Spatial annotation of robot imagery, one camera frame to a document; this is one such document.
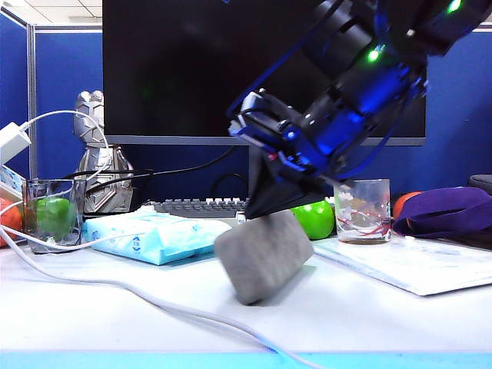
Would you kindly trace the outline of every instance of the purple cloth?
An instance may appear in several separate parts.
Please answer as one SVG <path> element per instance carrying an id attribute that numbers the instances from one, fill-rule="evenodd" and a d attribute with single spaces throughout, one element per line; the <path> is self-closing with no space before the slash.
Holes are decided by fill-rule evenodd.
<path id="1" fill-rule="evenodd" d="M 492 237 L 492 196 L 480 188 L 442 188 L 409 198 L 393 229 L 420 238 Z"/>

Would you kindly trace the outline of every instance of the cup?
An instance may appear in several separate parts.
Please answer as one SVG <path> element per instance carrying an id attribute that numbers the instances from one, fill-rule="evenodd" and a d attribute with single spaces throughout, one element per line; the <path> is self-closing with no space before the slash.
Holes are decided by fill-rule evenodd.
<path id="1" fill-rule="evenodd" d="M 85 180 L 24 180 L 22 195 L 26 234 L 61 246 L 80 244 Z M 30 240 L 28 244 L 35 254 L 66 252 Z"/>
<path id="2" fill-rule="evenodd" d="M 338 240 L 383 244 L 391 237 L 390 180 L 354 181 L 334 189 Z"/>

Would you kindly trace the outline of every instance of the gray sponge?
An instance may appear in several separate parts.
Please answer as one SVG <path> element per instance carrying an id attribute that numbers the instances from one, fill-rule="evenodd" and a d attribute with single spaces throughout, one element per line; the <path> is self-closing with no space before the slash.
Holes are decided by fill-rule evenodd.
<path id="1" fill-rule="evenodd" d="M 214 250 L 243 304 L 274 294 L 314 253 L 290 210 L 232 228 L 215 240 Z"/>

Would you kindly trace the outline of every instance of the paper sheet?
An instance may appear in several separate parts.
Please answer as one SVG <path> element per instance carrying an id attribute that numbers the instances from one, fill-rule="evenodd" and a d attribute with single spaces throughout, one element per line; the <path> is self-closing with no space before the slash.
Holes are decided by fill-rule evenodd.
<path id="1" fill-rule="evenodd" d="M 328 238 L 318 254 L 420 296 L 492 283 L 492 251 L 445 240 L 392 236 L 391 242 L 356 245 Z"/>

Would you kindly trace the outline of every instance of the robot figure statue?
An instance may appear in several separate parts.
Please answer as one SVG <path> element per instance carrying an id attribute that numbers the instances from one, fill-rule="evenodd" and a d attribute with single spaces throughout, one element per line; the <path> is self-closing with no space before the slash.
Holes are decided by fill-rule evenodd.
<path id="1" fill-rule="evenodd" d="M 89 93 L 83 91 L 78 94 L 75 109 L 93 117 L 104 130 L 104 95 L 101 91 Z M 78 165 L 78 171 L 97 171 L 106 164 L 108 156 L 111 164 L 108 171 L 132 170 L 130 162 L 123 155 L 121 147 L 110 145 L 109 151 L 105 147 L 101 133 L 87 119 L 74 117 L 74 135 L 77 135 L 86 144 L 84 156 Z M 109 184 L 97 191 L 91 192 L 91 188 L 104 184 L 107 181 L 131 176 L 130 174 L 99 174 L 89 180 L 86 187 L 84 213 L 124 213 L 128 212 L 131 204 L 133 188 L 131 180 Z"/>

